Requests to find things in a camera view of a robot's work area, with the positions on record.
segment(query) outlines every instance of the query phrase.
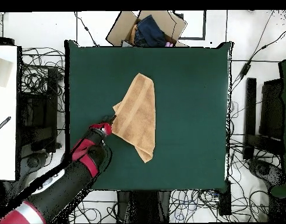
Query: green tabletop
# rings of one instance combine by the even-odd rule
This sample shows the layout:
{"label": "green tabletop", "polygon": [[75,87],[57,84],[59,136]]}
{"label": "green tabletop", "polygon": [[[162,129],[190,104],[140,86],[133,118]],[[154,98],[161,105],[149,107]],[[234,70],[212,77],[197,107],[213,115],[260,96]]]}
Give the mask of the green tabletop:
{"label": "green tabletop", "polygon": [[228,52],[220,48],[78,47],[70,49],[70,145],[114,114],[133,78],[154,82],[156,145],[146,164],[115,135],[112,162],[93,189],[175,190],[224,187]]}

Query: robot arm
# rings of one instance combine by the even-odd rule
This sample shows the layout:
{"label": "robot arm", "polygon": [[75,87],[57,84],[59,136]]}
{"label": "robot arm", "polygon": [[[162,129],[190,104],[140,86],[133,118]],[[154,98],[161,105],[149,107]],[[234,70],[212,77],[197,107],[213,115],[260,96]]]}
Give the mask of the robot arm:
{"label": "robot arm", "polygon": [[53,176],[60,178],[47,188],[39,188],[19,207],[0,219],[0,224],[50,223],[92,179],[96,179],[106,169],[104,140],[111,134],[112,121],[91,125],[73,147],[72,162]]}

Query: cloth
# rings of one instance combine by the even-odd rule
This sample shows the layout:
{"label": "cloth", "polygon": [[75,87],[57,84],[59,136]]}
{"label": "cloth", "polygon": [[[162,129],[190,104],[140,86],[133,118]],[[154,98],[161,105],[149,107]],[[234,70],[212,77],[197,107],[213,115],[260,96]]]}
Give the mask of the cloth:
{"label": "cloth", "polygon": [[157,26],[152,15],[137,24],[135,44],[139,47],[165,47],[164,32]]}
{"label": "cloth", "polygon": [[173,43],[167,42],[167,43],[165,44],[165,47],[173,47]]}
{"label": "cloth", "polygon": [[155,148],[155,93],[153,81],[138,73],[123,100],[113,107],[112,133],[132,144],[146,163]]}

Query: orange towel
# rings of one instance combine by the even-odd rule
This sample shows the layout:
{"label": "orange towel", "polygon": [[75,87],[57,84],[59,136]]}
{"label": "orange towel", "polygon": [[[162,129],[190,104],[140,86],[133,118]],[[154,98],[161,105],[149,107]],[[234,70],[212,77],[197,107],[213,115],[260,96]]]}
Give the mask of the orange towel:
{"label": "orange towel", "polygon": [[138,73],[123,100],[113,107],[112,133],[132,144],[146,163],[155,148],[155,93],[153,81]]}

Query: blue cloth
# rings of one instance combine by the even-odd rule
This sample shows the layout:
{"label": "blue cloth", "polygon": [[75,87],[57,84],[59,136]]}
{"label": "blue cloth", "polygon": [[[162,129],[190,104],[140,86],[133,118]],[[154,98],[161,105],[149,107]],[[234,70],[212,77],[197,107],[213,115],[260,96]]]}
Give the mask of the blue cloth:
{"label": "blue cloth", "polygon": [[157,26],[152,15],[137,24],[135,44],[139,47],[165,47],[164,32]]}

